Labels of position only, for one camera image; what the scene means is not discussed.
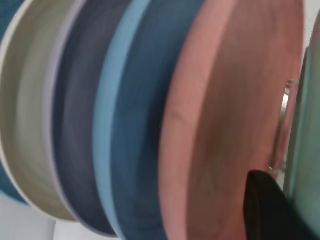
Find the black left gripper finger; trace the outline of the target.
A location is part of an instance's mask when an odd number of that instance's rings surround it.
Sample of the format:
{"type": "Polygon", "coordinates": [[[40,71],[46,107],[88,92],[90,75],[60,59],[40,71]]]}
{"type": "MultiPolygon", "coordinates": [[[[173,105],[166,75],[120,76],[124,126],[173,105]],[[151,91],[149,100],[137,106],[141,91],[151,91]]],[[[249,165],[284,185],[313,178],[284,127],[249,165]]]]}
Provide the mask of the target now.
{"type": "Polygon", "coordinates": [[[271,175],[247,174],[243,217],[248,240],[318,240],[271,175]]]}

